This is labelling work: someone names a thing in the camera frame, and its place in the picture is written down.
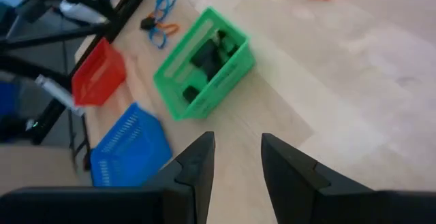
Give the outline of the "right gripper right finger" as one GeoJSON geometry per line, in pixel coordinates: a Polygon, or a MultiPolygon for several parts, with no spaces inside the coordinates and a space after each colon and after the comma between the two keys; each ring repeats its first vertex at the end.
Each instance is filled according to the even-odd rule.
{"type": "Polygon", "coordinates": [[[435,193],[372,190],[271,133],[262,167],[278,223],[434,223],[435,193]]]}

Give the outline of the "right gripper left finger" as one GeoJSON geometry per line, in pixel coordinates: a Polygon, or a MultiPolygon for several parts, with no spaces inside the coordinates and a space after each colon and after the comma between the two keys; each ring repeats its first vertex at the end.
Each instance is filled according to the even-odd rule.
{"type": "Polygon", "coordinates": [[[205,223],[215,134],[207,131],[139,187],[26,187],[1,196],[2,223],[205,223]]]}

